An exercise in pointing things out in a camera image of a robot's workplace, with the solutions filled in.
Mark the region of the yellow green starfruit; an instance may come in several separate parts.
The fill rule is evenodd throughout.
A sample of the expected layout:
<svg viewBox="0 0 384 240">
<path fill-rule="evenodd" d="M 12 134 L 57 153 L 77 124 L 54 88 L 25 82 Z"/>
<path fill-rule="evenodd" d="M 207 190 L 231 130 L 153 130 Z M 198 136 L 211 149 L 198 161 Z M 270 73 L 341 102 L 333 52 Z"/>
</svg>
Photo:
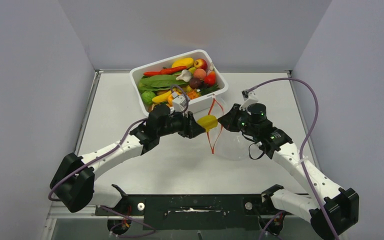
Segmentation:
<svg viewBox="0 0 384 240">
<path fill-rule="evenodd" d="M 214 115 L 205 115 L 198 119 L 197 124 L 205 129 L 206 132 L 216 128 L 218 126 L 218 119 Z"/>
</svg>

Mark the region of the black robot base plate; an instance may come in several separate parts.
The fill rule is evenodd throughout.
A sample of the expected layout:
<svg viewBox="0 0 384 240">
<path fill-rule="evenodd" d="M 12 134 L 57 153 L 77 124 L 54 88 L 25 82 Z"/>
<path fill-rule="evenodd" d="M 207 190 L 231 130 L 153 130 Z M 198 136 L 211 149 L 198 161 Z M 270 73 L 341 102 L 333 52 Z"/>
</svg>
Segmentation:
<svg viewBox="0 0 384 240">
<path fill-rule="evenodd" d="M 150 230 L 255 231 L 278 210 L 264 203 L 261 194 L 131 194 L 115 207 L 95 211 L 97 216 L 117 213 L 138 217 Z"/>
</svg>

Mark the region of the clear zip top bag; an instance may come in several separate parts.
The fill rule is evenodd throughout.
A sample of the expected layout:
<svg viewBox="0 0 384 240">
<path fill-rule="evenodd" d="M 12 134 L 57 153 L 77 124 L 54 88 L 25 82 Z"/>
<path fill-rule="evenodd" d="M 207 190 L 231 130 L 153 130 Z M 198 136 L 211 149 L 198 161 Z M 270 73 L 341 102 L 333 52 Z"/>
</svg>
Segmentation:
<svg viewBox="0 0 384 240">
<path fill-rule="evenodd" d="M 211 96 L 208 114 L 217 119 L 228 113 L 231 107 L 221 98 Z M 226 130 L 220 123 L 207 133 L 211 153 L 227 161 L 241 161 L 249 158 L 250 142 L 239 132 Z"/>
</svg>

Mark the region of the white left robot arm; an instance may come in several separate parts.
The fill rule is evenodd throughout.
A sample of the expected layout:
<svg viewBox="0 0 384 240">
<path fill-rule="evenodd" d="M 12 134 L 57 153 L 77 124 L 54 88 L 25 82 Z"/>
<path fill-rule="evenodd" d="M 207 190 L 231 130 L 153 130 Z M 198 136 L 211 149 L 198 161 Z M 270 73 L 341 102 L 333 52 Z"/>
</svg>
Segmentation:
<svg viewBox="0 0 384 240">
<path fill-rule="evenodd" d="M 132 123 L 120 140 L 80 156 L 67 154 L 51 180 L 48 199 L 63 203 L 71 213 L 89 205 L 113 208 L 127 195 L 116 184 L 96 185 L 99 177 L 151 151 L 161 137 L 179 134 L 193 139 L 205 132 L 192 112 L 171 112 L 168 106 L 158 105 L 147 118 Z"/>
</svg>

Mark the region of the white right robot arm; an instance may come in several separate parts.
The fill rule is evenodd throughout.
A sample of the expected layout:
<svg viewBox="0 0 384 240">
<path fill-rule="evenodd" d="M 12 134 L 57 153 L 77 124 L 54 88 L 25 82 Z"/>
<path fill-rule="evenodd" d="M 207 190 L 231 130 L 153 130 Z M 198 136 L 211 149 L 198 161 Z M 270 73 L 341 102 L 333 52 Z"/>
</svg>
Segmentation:
<svg viewBox="0 0 384 240">
<path fill-rule="evenodd" d="M 268 120 L 264 104 L 253 103 L 247 109 L 234 104 L 218 122 L 227 131 L 248 136 L 309 195 L 306 198 L 274 185 L 262 192 L 261 207 L 266 213 L 281 210 L 300 217 L 324 240 L 335 239 L 359 221 L 360 197 L 357 192 L 352 188 L 344 189 L 300 156 L 292 138 Z"/>
</svg>

